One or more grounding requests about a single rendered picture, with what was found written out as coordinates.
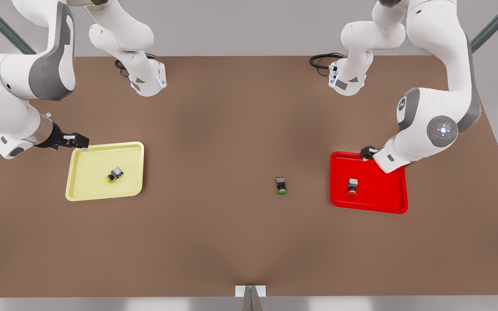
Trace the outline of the red tray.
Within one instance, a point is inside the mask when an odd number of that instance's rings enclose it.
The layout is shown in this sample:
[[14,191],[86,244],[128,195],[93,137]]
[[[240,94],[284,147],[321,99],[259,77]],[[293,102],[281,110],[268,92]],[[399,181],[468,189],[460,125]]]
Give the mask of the red tray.
[[[358,180],[357,196],[348,196],[347,182]],[[386,174],[372,159],[358,153],[333,152],[330,156],[330,201],[350,209],[405,214],[409,207],[403,167]]]

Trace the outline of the yellow tray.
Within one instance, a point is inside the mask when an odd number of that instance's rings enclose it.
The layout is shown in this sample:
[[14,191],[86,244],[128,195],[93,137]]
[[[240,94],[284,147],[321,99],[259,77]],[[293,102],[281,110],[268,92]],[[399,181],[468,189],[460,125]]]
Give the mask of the yellow tray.
[[[69,201],[100,200],[138,195],[144,183],[144,144],[94,144],[71,155],[65,197]],[[105,181],[119,167],[122,177]]]

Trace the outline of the silver frame post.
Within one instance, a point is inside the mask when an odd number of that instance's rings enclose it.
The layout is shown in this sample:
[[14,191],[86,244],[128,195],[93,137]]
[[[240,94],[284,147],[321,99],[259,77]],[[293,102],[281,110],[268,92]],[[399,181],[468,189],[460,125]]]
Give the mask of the silver frame post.
[[472,53],[476,52],[498,31],[498,14],[484,26],[484,28],[476,34],[471,40]]
[[0,34],[2,34],[22,54],[36,54],[32,47],[0,16]]
[[260,298],[265,296],[265,285],[235,286],[235,297],[243,298],[241,311],[263,311]]

